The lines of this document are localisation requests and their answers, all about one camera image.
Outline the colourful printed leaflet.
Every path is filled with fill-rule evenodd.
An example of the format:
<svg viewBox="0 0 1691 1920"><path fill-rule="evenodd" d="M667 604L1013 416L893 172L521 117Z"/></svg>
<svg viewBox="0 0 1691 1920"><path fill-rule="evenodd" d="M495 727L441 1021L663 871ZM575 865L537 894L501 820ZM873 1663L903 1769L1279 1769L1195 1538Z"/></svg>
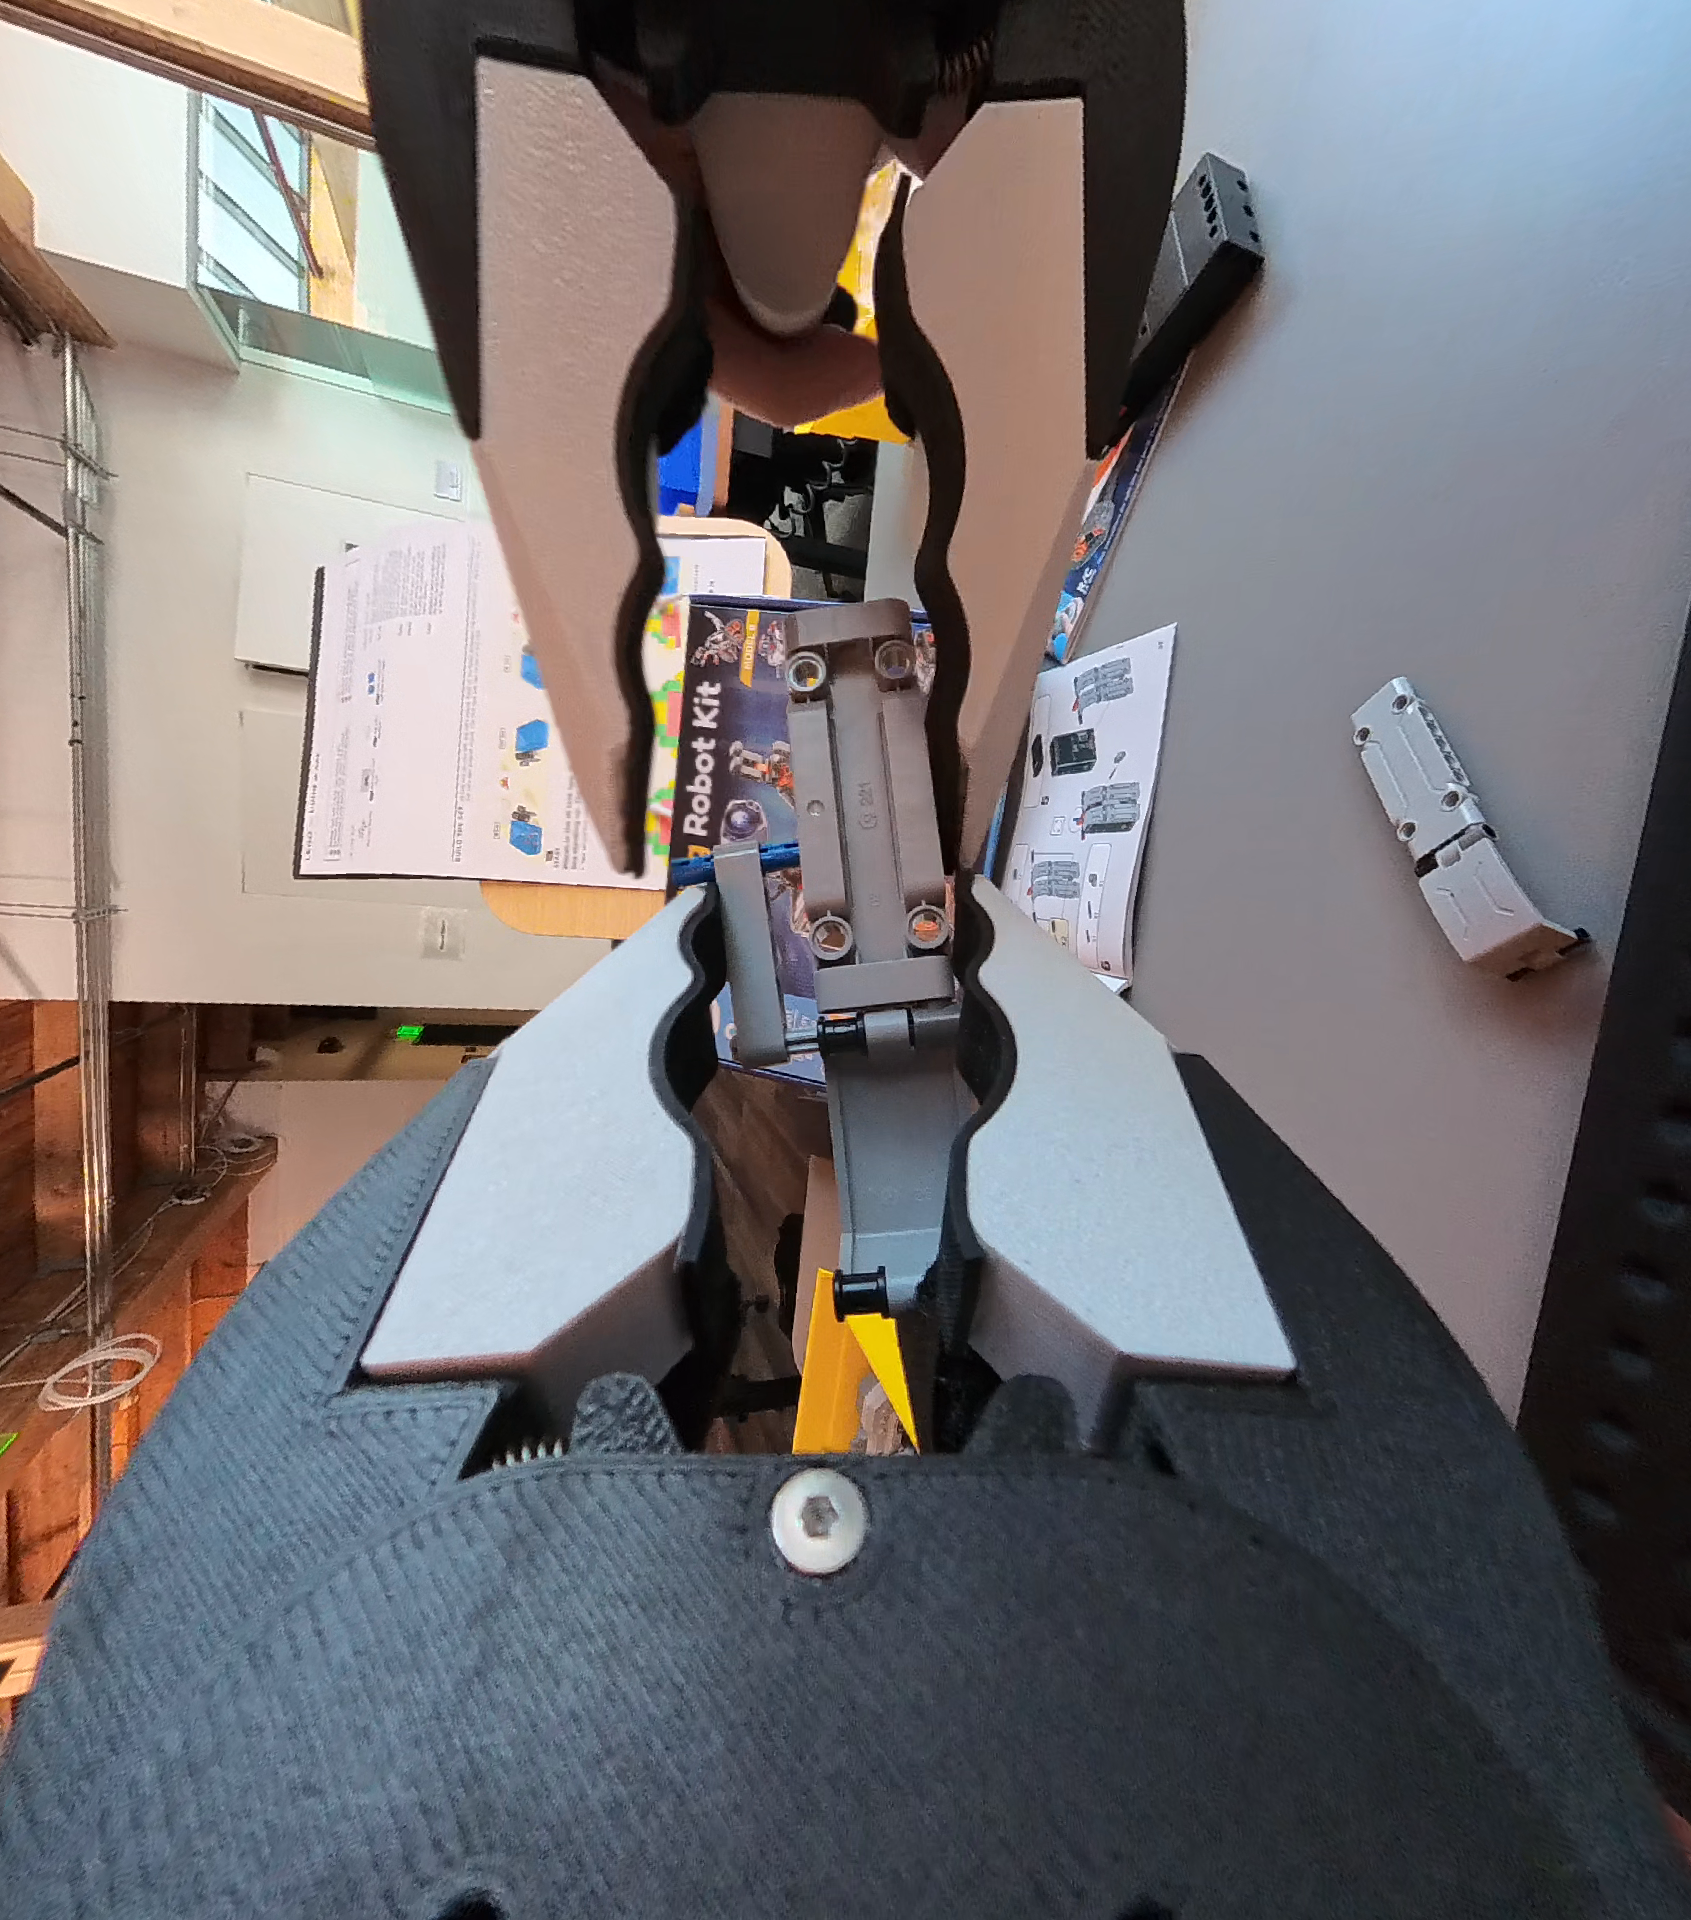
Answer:
<svg viewBox="0 0 1691 1920"><path fill-rule="evenodd" d="M1061 664L1079 651L1091 595L1109 564L1131 504L1149 468L1157 438L1185 372L1173 372L1157 398L1133 420L1117 445L1097 464L1073 540L1071 558L1059 583L1051 617L1045 660Z"/></svg>

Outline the white assembly instruction booklet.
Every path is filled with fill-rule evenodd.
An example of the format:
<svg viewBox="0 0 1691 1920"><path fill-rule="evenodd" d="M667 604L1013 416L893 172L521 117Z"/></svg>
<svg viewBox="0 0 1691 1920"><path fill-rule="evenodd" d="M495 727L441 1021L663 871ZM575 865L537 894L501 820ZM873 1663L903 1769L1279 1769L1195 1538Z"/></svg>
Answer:
<svg viewBox="0 0 1691 1920"><path fill-rule="evenodd" d="M1001 893L1097 979L1135 973L1177 627L1045 669L1029 706Z"/></svg>

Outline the grey building block assembly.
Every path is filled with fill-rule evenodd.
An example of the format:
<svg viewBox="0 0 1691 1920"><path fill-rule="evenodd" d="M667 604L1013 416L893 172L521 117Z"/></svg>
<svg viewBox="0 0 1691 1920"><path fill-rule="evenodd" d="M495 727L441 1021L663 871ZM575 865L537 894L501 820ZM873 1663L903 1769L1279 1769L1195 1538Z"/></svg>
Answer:
<svg viewBox="0 0 1691 1920"><path fill-rule="evenodd" d="M717 893L723 1065L821 1086L847 1319L927 1306L953 1138L951 889L925 742L929 647L899 598L691 598L671 884Z"/></svg>

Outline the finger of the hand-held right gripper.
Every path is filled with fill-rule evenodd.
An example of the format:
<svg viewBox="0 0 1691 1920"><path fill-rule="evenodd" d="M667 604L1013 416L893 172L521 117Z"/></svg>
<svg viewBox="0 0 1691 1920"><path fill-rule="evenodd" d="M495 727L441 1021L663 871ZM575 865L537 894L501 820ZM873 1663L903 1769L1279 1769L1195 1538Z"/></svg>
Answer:
<svg viewBox="0 0 1691 1920"><path fill-rule="evenodd" d="M1025 724L1089 488L1083 105L985 105L905 195L877 260L885 397L927 506L927 744L943 850L971 869Z"/></svg>
<svg viewBox="0 0 1691 1920"><path fill-rule="evenodd" d="M473 454L569 775L617 872L641 876L651 443L689 341L689 229L589 78L479 59L473 106Z"/></svg>

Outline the blue robot kit box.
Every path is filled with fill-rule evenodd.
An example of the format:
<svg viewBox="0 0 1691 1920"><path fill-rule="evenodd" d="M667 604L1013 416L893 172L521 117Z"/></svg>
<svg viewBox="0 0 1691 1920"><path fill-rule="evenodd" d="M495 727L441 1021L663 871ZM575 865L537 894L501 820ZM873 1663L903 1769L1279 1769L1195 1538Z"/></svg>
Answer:
<svg viewBox="0 0 1691 1920"><path fill-rule="evenodd" d="M721 1067L809 1090L831 1065L863 1089L953 1089L933 678L929 622L901 598L689 598L669 891L713 900L731 849L761 871L709 1007Z"/></svg>

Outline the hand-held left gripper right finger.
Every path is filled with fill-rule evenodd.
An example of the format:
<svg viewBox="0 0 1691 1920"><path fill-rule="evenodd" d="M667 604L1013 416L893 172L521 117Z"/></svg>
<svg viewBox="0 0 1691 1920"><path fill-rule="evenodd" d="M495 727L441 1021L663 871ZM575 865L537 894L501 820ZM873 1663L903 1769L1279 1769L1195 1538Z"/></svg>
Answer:
<svg viewBox="0 0 1691 1920"><path fill-rule="evenodd" d="M925 1302L947 1356L1069 1396L1287 1382L1295 1356L1173 1052L983 876L957 891L951 1147Z"/></svg>

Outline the black battery box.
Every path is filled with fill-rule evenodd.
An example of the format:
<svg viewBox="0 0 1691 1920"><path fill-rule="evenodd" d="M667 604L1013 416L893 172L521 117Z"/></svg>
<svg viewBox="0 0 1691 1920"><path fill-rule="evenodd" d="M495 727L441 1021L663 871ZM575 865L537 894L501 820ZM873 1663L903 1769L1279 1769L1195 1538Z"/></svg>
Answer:
<svg viewBox="0 0 1691 1920"><path fill-rule="evenodd" d="M1263 242L1247 176L1221 157L1199 157L1171 204L1117 433L1135 425L1177 381L1261 267Z"/></svg>

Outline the yellow plastic piece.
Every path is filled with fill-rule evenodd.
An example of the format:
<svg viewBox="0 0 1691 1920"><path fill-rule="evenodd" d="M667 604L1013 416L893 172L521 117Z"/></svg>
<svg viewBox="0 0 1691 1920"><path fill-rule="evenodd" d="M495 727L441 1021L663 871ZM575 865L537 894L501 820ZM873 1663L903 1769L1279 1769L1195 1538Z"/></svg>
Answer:
<svg viewBox="0 0 1691 1920"><path fill-rule="evenodd" d="M819 1267L811 1285L793 1455L915 1452L917 1439L899 1320L879 1311L841 1314L835 1274Z"/></svg>

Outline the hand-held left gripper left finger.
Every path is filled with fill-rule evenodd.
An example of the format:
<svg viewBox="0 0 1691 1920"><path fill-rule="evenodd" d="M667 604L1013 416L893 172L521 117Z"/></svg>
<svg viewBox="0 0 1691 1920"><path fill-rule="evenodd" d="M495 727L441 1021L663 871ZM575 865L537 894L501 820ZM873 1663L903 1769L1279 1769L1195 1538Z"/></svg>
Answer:
<svg viewBox="0 0 1691 1920"><path fill-rule="evenodd" d="M719 1384L713 1083L719 918L705 884L491 1056L361 1370L521 1380L559 1428L637 1375L699 1445Z"/></svg>

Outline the person's right hand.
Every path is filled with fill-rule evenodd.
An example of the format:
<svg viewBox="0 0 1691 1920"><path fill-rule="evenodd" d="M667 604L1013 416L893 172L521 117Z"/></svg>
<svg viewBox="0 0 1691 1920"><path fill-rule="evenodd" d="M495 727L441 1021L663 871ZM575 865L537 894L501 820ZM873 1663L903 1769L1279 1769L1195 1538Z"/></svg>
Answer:
<svg viewBox="0 0 1691 1920"><path fill-rule="evenodd" d="M781 339L729 293L707 296L705 326L713 354L709 390L769 427L797 428L883 392L877 344L847 328L821 323Z"/></svg>

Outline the metal conduit pipe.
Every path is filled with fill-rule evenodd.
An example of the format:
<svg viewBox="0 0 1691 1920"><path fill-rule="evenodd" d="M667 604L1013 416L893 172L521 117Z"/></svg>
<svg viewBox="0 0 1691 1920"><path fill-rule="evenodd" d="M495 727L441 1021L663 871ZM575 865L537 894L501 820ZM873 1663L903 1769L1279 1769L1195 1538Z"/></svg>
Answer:
<svg viewBox="0 0 1691 1920"><path fill-rule="evenodd" d="M72 931L80 1014L84 1313L88 1364L72 1384L88 1393L90 1506L111 1486L111 1404L99 1400L105 1364L96 1350L113 1334L113 1126L111 1126L111 869L105 764L103 543L97 515L107 471L96 403L70 334L60 336L62 526L68 617L68 750L72 808Z"/></svg>

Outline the white printed instruction sheet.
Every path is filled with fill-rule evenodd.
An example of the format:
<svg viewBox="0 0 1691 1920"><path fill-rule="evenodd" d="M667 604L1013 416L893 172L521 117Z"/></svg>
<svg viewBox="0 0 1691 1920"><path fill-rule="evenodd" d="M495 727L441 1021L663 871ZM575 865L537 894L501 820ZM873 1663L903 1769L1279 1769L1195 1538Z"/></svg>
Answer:
<svg viewBox="0 0 1691 1920"><path fill-rule="evenodd" d="M665 884L689 595L761 591L759 526L663 535L645 622L655 750L641 876L593 828L497 538L485 523L409 523L319 574L297 844L301 881Z"/></svg>

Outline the grey block module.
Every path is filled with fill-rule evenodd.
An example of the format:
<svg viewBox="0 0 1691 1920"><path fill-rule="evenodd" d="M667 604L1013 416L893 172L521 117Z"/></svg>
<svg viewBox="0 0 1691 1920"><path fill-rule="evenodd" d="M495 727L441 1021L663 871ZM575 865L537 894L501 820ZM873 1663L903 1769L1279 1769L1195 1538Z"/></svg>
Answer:
<svg viewBox="0 0 1691 1920"><path fill-rule="evenodd" d="M1417 891L1467 966L1515 983L1591 945L1585 928L1539 915L1447 734L1407 678L1391 678L1355 708L1351 732Z"/></svg>

